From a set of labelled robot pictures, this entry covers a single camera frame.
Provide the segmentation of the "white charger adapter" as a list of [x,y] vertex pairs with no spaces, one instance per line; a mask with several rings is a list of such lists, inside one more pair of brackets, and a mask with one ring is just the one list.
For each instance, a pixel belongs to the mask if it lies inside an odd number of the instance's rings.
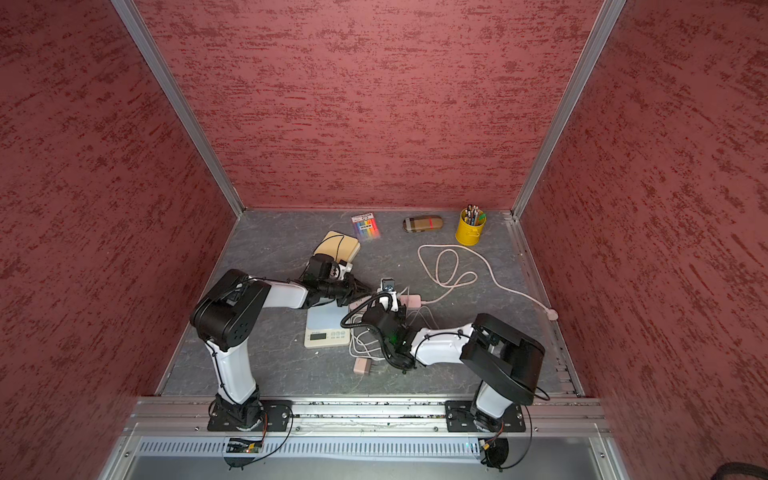
[[406,308],[409,302],[410,287],[405,287],[402,291],[396,294],[398,305],[401,308]]

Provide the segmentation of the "pink power strip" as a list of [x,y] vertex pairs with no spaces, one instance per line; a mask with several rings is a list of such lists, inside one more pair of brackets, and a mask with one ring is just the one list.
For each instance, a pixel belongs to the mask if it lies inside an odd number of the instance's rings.
[[[350,303],[350,304],[348,305],[348,310],[349,310],[349,311],[352,311],[352,310],[354,310],[354,309],[355,309],[355,308],[357,308],[358,306],[360,306],[360,305],[364,304],[366,301],[368,301],[368,300],[369,300],[369,298],[370,298],[370,295],[367,295],[367,296],[364,296],[364,297],[363,297],[363,298],[361,298],[361,299],[358,299],[358,300],[356,300],[356,301],[354,301],[354,302]],[[407,310],[408,308],[415,308],[415,309],[418,309],[418,308],[420,308],[421,306],[422,306],[422,300],[421,300],[421,296],[420,296],[420,295],[418,295],[418,294],[409,294],[409,302],[408,302],[408,306],[407,306],[406,308],[401,308],[401,307],[399,307],[397,311],[399,311],[399,310]]]

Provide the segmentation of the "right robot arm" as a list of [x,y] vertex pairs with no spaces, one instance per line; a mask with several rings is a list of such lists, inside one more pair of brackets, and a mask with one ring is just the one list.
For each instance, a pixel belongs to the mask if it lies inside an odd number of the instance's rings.
[[511,408],[549,399],[538,386],[543,345],[490,314],[480,313],[453,329],[416,330],[407,321],[404,303],[378,293],[360,301],[340,326],[372,334],[384,361],[401,372],[435,364],[468,368],[480,379],[467,408],[476,431],[497,433]]

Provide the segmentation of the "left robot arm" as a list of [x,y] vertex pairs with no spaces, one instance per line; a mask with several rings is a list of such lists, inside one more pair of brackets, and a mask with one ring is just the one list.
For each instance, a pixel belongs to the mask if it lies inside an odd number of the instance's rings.
[[315,254],[296,280],[278,281],[230,269],[203,295],[190,325],[206,346],[218,382],[209,410],[210,428],[226,423],[235,430],[252,431],[266,425],[247,350],[261,311],[308,310],[327,303],[347,307],[373,292],[350,270],[346,261]]

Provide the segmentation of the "beige kitchen scale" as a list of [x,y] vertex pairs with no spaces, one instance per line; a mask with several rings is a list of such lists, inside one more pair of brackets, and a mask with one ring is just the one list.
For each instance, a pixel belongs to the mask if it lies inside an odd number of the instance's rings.
[[314,254],[331,256],[337,263],[351,263],[359,253],[360,248],[361,244],[356,237],[336,231],[328,231],[320,244],[315,248]]

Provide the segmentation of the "blue top kitchen scale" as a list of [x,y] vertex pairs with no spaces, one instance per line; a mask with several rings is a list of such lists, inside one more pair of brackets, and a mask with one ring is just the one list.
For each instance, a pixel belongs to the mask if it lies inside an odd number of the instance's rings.
[[349,313],[349,307],[335,302],[314,306],[307,311],[304,346],[307,349],[346,347],[350,343],[350,330],[340,326]]

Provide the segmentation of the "pink charger adapter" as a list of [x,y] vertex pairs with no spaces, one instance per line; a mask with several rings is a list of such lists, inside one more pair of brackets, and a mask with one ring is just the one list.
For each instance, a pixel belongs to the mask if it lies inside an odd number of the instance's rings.
[[370,358],[356,358],[353,365],[353,372],[356,375],[368,375],[371,371],[373,360]]

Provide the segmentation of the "colourful highlighter pack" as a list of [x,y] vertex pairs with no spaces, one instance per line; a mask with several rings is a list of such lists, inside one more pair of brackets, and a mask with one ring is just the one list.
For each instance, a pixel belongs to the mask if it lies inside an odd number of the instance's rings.
[[380,238],[380,229],[372,212],[352,216],[351,222],[359,241],[371,241]]

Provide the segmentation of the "brown pencil case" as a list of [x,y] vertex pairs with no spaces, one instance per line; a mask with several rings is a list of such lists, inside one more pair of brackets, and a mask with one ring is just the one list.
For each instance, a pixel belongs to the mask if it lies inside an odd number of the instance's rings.
[[444,220],[436,215],[423,215],[408,217],[403,221],[403,229],[407,233],[421,233],[432,230],[440,230],[444,226]]

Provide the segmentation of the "yellow pen cup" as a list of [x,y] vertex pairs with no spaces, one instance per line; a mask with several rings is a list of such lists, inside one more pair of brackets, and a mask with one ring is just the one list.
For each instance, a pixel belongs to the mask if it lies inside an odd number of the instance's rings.
[[487,221],[486,213],[476,205],[468,205],[460,214],[455,238],[464,246],[479,243]]

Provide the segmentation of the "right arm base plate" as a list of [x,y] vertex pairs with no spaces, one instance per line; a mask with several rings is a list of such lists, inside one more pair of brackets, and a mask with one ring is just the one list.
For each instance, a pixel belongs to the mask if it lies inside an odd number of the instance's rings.
[[447,430],[452,433],[522,433],[527,430],[523,409],[517,404],[509,405],[499,418],[481,412],[471,401],[449,400],[444,407]]

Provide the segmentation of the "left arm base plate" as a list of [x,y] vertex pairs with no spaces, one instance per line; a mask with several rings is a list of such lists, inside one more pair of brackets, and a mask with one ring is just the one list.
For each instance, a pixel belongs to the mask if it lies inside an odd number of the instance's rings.
[[288,400],[248,400],[230,404],[217,395],[209,405],[209,432],[286,432],[293,403]]

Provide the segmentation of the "aluminium front rail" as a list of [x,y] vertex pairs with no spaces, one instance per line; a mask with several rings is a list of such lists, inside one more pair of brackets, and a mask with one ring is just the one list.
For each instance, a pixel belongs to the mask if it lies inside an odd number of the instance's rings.
[[[269,397],[267,402],[291,404],[292,437],[462,437],[452,432],[445,396]],[[123,427],[124,435],[211,436],[207,429],[211,399],[205,396],[141,397]],[[613,431],[601,401],[554,397],[538,401],[520,415],[527,429],[506,426],[508,437],[602,437]]]

